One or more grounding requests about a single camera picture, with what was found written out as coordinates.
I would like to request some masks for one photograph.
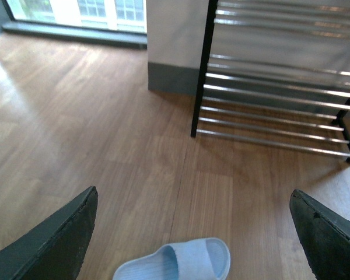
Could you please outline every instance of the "metal shoe rack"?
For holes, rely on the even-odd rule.
[[[192,137],[213,135],[350,163],[350,130],[344,121],[350,114],[350,71],[247,60],[239,57],[239,45],[234,46],[237,55],[213,53],[213,41],[220,38],[217,26],[235,38],[251,30],[273,40],[288,35],[318,37],[325,44],[350,42],[350,8],[210,0],[191,131]]]

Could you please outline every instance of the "window sill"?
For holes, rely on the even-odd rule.
[[[111,46],[146,49],[146,34],[84,29],[80,27],[53,26],[28,22],[7,22],[2,26],[8,33],[29,34],[55,39],[81,41],[83,43],[107,44]]]

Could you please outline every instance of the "hardwood floor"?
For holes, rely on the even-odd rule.
[[[350,166],[191,138],[193,97],[150,92],[147,74],[146,51],[0,37],[0,249],[94,185],[79,280],[210,236],[230,248],[228,279],[315,279],[289,197],[299,188],[350,220]]]

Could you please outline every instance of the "glass pane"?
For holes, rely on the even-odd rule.
[[[105,9],[104,8],[98,8],[97,9],[99,11],[99,16],[105,18],[106,17],[106,13],[105,13]]]
[[[115,0],[115,7],[124,8],[124,0]]]
[[[126,12],[126,19],[128,19],[128,20],[135,20],[135,14],[134,14],[134,12],[127,11],[127,12]]]
[[[136,20],[138,22],[143,22],[144,21],[144,13],[142,12],[136,12]]]
[[[143,0],[135,0],[135,9],[143,10],[143,8],[144,8]]]
[[[88,7],[88,14],[90,16],[97,16],[97,11],[95,7]]]
[[[125,4],[127,8],[133,8],[134,7],[134,0],[125,0]]]
[[[145,0],[64,0],[78,5],[65,5],[53,11],[51,2],[62,4],[62,0],[7,0],[16,20],[56,23],[70,26],[94,26],[111,30],[145,32]],[[107,14],[106,1],[115,1],[117,19]]]
[[[80,15],[82,15],[82,16],[87,16],[88,15],[87,7],[79,6],[79,10],[80,10]]]
[[[124,10],[117,10],[117,18],[125,19]]]

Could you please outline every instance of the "rack leg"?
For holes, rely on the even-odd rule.
[[[211,51],[212,35],[214,33],[214,20],[216,16],[216,9],[218,7],[218,0],[209,0],[208,14],[206,17],[204,45],[202,47],[201,63],[199,66],[198,83],[196,100],[194,103],[193,120],[191,137],[196,137],[198,117],[200,116],[200,107],[202,97],[204,96],[204,84],[206,82],[206,72],[208,70],[208,62]]]
[[[350,99],[348,99],[346,101],[345,105],[349,105],[350,106]],[[347,127],[346,127],[346,124],[344,123],[344,117],[346,116],[347,113],[348,113],[347,110],[339,111],[338,114],[337,114],[337,119],[333,120],[332,124],[334,124],[334,125],[338,124],[340,127],[344,128],[344,131],[343,131],[344,138],[350,142],[350,133],[349,133]],[[350,163],[350,157],[347,158],[346,162]]]

